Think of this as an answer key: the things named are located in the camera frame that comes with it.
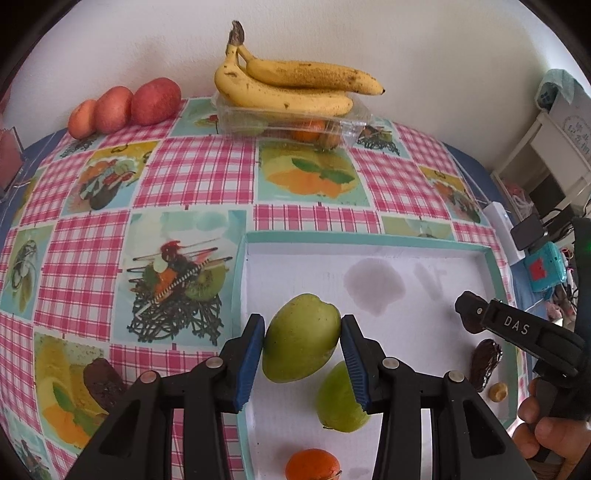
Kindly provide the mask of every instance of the green plum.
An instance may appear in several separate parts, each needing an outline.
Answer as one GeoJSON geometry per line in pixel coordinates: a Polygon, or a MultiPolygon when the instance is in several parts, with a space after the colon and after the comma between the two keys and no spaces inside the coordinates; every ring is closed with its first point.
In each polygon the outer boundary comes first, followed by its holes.
{"type": "Polygon", "coordinates": [[[262,351],[262,370],[269,380],[287,383],[322,368],[340,335],[338,309],[316,295],[291,299],[271,320],[262,351]]]}
{"type": "Polygon", "coordinates": [[[324,379],[316,396],[316,413],[325,428],[339,432],[354,432],[368,422],[369,415],[355,400],[345,362],[336,364],[324,379]]]}

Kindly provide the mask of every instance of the bunch of bananas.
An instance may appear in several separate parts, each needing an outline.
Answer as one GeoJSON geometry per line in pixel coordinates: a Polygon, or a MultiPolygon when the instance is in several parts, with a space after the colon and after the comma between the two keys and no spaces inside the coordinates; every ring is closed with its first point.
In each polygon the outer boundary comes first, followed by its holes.
{"type": "Polygon", "coordinates": [[[236,106],[323,116],[346,115],[346,92],[381,95],[384,87],[360,70],[330,63],[256,58],[244,46],[244,29],[233,21],[226,60],[215,73],[219,92],[236,106]],[[238,56],[246,67],[238,63],[238,56]]]}

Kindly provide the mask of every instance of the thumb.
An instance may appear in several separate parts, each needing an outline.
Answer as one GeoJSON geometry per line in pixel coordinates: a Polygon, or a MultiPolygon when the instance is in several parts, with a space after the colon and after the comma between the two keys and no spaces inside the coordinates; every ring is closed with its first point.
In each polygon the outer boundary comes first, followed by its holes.
{"type": "Polygon", "coordinates": [[[584,421],[545,417],[535,427],[535,438],[540,445],[577,463],[591,443],[591,430],[584,421]]]}

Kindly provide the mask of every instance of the clear plastic box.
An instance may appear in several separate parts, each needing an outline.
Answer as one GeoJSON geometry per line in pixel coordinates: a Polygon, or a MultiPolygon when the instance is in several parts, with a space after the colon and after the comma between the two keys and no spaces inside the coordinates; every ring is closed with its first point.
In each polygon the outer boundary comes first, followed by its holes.
{"type": "Polygon", "coordinates": [[[219,93],[212,97],[220,133],[233,137],[271,137],[312,144],[323,150],[351,147],[371,122],[372,114],[355,95],[343,116],[285,113],[232,105],[219,93]]]}

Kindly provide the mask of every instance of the teal cloth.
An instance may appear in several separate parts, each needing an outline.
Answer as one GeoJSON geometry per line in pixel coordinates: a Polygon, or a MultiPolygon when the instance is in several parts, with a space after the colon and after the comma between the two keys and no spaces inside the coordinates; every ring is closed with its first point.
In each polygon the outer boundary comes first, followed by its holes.
{"type": "Polygon", "coordinates": [[[550,110],[556,96],[560,93],[569,105],[573,102],[574,87],[580,85],[574,77],[562,69],[551,69],[546,72],[538,92],[535,95],[535,102],[541,110],[550,110]]]}

